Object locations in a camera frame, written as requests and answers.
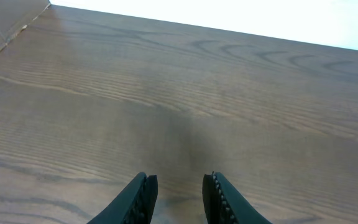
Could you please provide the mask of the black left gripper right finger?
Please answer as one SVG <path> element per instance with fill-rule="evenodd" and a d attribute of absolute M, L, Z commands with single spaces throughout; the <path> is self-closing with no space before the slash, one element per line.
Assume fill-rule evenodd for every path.
<path fill-rule="evenodd" d="M 220 172 L 204 175 L 202 196 L 208 224 L 271 224 Z"/>

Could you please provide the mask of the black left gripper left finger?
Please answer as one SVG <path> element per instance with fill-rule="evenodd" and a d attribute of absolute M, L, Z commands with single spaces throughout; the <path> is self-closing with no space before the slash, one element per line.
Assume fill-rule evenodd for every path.
<path fill-rule="evenodd" d="M 88 224 L 150 224 L 157 196 L 157 176 L 139 172 Z"/>

